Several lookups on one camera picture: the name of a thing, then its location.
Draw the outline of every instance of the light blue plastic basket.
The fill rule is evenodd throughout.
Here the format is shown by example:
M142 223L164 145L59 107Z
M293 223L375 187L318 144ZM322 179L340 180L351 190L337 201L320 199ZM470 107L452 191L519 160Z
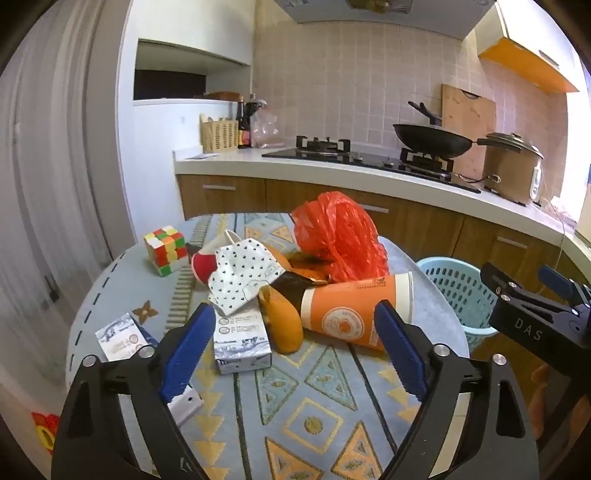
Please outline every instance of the light blue plastic basket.
M417 265L456 312L471 352L486 337L497 333L488 323L496 295L480 281L479 269L447 257L423 258Z

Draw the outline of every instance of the curtain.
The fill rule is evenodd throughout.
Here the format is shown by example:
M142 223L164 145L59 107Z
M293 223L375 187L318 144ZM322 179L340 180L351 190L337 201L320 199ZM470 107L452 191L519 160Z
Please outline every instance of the curtain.
M0 77L0 364L48 413L65 394L69 327L111 262L83 132L102 5L58 1Z

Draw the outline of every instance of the drawer handle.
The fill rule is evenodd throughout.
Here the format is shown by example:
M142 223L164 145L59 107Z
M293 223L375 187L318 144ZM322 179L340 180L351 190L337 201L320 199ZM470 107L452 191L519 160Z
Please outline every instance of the drawer handle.
M387 208L381 207L374 207L373 205L359 205L363 210L367 210L368 212L379 212L379 213L390 213L390 210Z
M227 190L229 192L235 192L236 187L229 187L227 185L204 185L203 190Z
M550 63L554 68L560 70L560 63L558 63L556 60L554 60L550 55L548 55L547 53L545 53L543 50L540 50L540 56L547 61L548 63Z
M522 248L523 250L527 249L527 245L520 244L519 242L516 242L515 240L509 240L508 238L505 238L503 236L498 236L498 237L496 237L496 239L499 242L503 242L504 244L513 245L514 247Z

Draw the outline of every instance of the utensil basket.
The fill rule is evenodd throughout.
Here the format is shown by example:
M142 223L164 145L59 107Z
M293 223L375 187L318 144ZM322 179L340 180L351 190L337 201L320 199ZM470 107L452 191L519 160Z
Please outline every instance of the utensil basket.
M496 295L480 281L480 270L455 258L429 257L417 262L456 312L470 351L497 333L488 323Z
M201 143L204 153L223 152L238 148L238 121L220 120L201 123Z

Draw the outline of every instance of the rice cooker lid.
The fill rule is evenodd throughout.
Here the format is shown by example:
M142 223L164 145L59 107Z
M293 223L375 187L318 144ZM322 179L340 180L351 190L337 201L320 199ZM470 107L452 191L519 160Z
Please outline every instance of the rice cooker lid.
M500 132L494 132L491 134L487 134L486 138L488 140L492 140L495 142L499 143L499 147L503 147L503 145L510 145L513 147L518 147L520 149L525 149L525 150L529 150L532 153L535 153L536 155L539 156L540 160L544 159L544 156L542 155L542 153L540 152L540 150L538 149L538 147L536 147L535 145L532 145L529 142L526 142L525 139L519 135L519 134L502 134Z

